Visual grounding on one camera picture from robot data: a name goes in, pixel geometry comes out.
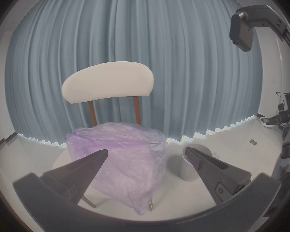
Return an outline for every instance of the chair backrest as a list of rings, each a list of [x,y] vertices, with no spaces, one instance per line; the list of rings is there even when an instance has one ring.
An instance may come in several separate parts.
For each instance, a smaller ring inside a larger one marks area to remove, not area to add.
[[[97,125],[92,101],[111,97],[134,97],[137,123],[141,124],[138,96],[149,96],[154,86],[151,70],[135,62],[108,62],[80,70],[62,85],[69,103],[89,102],[93,125]]]

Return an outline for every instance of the trash bag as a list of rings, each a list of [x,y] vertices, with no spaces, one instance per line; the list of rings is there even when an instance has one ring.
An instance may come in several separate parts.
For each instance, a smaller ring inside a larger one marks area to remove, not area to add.
[[[67,135],[66,144],[73,161],[107,149],[108,158],[91,186],[139,215],[146,212],[166,166],[167,142],[162,132],[108,122],[76,129]]]

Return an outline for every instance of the curtain fold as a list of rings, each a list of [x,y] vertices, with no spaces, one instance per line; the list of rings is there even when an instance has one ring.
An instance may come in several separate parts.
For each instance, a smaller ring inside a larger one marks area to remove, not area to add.
[[[205,134],[256,114],[261,51],[256,34],[248,53],[232,44],[239,7],[235,0],[40,0],[7,55],[6,101],[16,131],[63,143],[74,129],[92,127],[88,104],[69,104],[61,86],[111,61],[151,69],[153,92],[139,98],[142,124],[167,137]],[[94,108],[99,124],[136,122],[132,97],[94,101]]]

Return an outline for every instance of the white tile floor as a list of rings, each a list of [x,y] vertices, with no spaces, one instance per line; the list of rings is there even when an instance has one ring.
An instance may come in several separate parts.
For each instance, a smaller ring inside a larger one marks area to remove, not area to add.
[[[238,123],[235,127],[225,128],[221,132],[209,132],[212,135],[193,139],[183,137],[181,142],[168,139],[169,156],[162,182],[153,197],[154,211],[147,211],[143,216],[136,214],[131,208],[111,199],[86,195],[97,205],[89,207],[82,200],[79,205],[93,212],[111,217],[157,221],[179,218],[207,210],[215,203],[202,180],[186,182],[178,176],[178,164],[181,149],[190,143],[198,143],[208,147],[213,154],[234,166],[252,174],[252,179],[260,172],[271,175],[282,144],[280,130],[262,127],[258,118]],[[57,145],[41,144],[24,137],[15,137],[9,145],[0,149],[0,189],[11,207],[33,231],[42,231],[22,206],[12,182],[34,172],[41,175],[53,168],[58,156],[64,149]]]

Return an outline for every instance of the white chair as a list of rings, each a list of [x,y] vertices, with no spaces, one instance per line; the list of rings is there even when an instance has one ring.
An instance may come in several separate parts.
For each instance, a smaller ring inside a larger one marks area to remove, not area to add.
[[[71,75],[62,85],[62,96],[69,103],[88,102],[93,125],[97,125],[93,101],[111,97],[134,97],[136,121],[141,125],[138,96],[149,96],[154,86],[151,70],[140,63],[109,62],[80,70]],[[64,151],[53,168],[71,162],[69,153]],[[86,191],[94,196],[108,198],[89,187]],[[85,196],[83,201],[95,208]],[[153,210],[152,201],[149,207]]]

